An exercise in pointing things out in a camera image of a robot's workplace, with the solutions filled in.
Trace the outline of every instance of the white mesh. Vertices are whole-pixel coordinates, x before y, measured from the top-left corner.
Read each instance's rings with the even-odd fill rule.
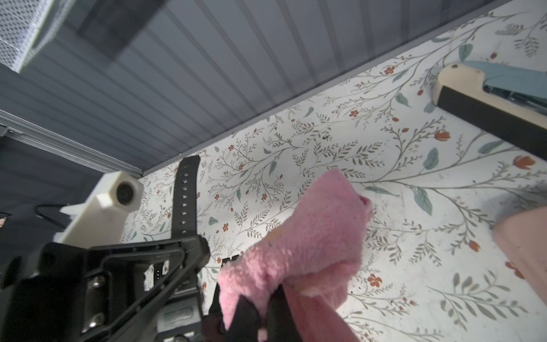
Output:
[[[0,0],[0,63],[20,72],[55,37],[74,1]],[[55,14],[45,28],[48,31],[36,44],[38,33],[52,9]]]

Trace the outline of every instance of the floral wallpaper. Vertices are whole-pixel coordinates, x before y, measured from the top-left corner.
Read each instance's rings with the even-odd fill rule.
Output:
[[[463,60],[546,71],[546,28],[547,2],[512,1],[199,151],[204,310],[221,259],[244,253],[338,168],[375,204],[339,310],[363,341],[543,341],[547,308],[491,229],[545,205],[547,163],[436,108],[431,89]],[[124,242],[170,237],[177,164],[141,179]]]

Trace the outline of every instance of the pink towel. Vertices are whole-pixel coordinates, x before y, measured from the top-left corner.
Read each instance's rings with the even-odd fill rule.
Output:
[[[365,227],[373,206],[339,170],[314,181],[294,213],[218,277],[220,306],[228,329],[239,296],[266,316],[270,295],[283,284],[304,342],[358,341],[336,313],[347,283],[361,265]]]

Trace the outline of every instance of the camera lens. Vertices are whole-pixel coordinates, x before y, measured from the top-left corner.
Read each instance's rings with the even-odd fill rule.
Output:
[[[128,205],[133,200],[133,187],[128,183],[118,185],[116,197],[118,202],[123,205]]]
[[[188,339],[184,336],[177,335],[174,337],[173,342],[188,342]]]

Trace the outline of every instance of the gray paneled wall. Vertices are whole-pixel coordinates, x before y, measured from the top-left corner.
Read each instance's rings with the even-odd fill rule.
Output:
[[[489,0],[79,0],[0,108],[148,169]]]
[[[0,139],[0,211],[10,213],[0,228],[0,266],[52,240],[59,228],[35,216],[40,204],[82,203],[102,173],[4,137]],[[68,216],[42,209],[63,224]]]

